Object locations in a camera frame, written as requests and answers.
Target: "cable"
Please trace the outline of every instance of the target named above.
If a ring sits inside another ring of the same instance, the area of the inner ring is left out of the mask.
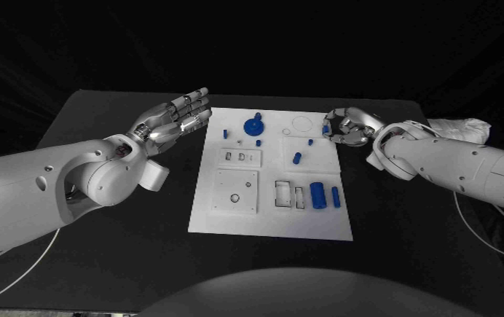
[[[456,193],[453,192],[453,196],[455,196],[455,204],[456,204],[456,209],[459,210],[459,201],[456,199]],[[463,220],[463,224],[466,225],[466,228],[471,230],[472,234],[475,235],[475,237],[482,241],[482,243],[485,244],[485,246],[491,247],[499,254],[504,255],[504,251],[498,250],[489,243],[485,242],[485,240],[478,236],[478,233],[472,230],[469,224],[465,221],[465,217],[462,215],[462,211],[459,210],[459,217]]]
[[[56,233],[54,233],[54,236],[52,237],[52,241],[50,241],[50,243],[49,243],[49,245],[47,245],[47,248],[46,248],[46,250],[44,250],[43,254],[41,254],[40,257],[39,257],[39,260],[34,262],[34,264],[31,265],[31,267],[29,268],[29,270],[23,273],[21,277],[0,291],[0,294],[3,294],[3,293],[7,291],[7,289],[8,289],[8,288],[23,279],[23,277],[29,274],[29,271],[37,266],[39,261],[41,260],[41,258],[44,257],[44,255],[46,255],[46,253],[47,253],[47,251],[49,251],[49,248],[50,248],[52,243],[54,243],[54,239],[56,239],[56,237],[57,237],[57,233],[59,233],[59,232],[60,232],[60,229],[57,229],[57,231],[56,231]]]
[[[497,211],[501,213],[501,215],[504,216],[504,210],[498,207],[498,206],[494,206]]]

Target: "blue cylinder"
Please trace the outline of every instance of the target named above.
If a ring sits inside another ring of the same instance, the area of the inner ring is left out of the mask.
[[[262,131],[265,130],[265,125],[260,119],[260,113],[256,113],[253,119],[247,119],[245,121],[243,130],[246,132],[246,135],[259,136],[262,134]]]
[[[293,155],[293,161],[292,161],[292,163],[293,163],[293,164],[299,164],[299,160],[301,160],[301,153],[298,152],[298,153],[295,153],[295,155]]]
[[[325,203],[324,184],[321,182],[309,184],[309,191],[312,193],[312,208],[327,208],[328,204]]]
[[[334,207],[335,207],[335,208],[340,208],[340,207],[341,207],[341,204],[340,204],[338,188],[337,188],[337,187],[332,187],[332,188],[331,188],[331,191],[332,191]]]

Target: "robotic hand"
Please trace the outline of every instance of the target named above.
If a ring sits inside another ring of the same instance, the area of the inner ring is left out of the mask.
[[[332,133],[331,121],[342,135]],[[373,139],[367,162],[391,175],[414,175],[443,188],[497,206],[504,206],[504,151],[485,145],[442,138],[436,131],[410,120],[387,125],[358,108],[334,109],[324,118],[322,135],[332,142],[363,146]]]
[[[168,169],[149,158],[207,124],[206,94],[152,107],[124,135],[0,157],[0,254],[121,203],[138,184],[160,190]]]

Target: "black curtain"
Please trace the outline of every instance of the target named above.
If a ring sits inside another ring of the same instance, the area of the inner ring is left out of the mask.
[[[7,0],[3,154],[34,148],[77,89],[203,86],[413,100],[427,117],[486,120],[499,146],[502,10],[504,0]]]

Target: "dark gray table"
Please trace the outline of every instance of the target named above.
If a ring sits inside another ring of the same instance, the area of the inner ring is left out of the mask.
[[[144,110],[178,96],[80,90],[39,148],[124,133]],[[211,106],[319,112],[357,106],[387,122],[426,123],[412,101],[213,95]],[[387,278],[488,316],[502,315],[502,263],[465,228],[450,192],[420,177],[401,181],[376,170],[365,163],[370,146],[337,147],[353,243],[188,233],[204,131],[154,158],[171,171],[158,193],[138,187],[121,204],[63,227],[36,269],[0,295],[1,308],[138,312],[227,273],[321,267]],[[50,239],[52,234],[0,257],[0,287],[23,274]]]

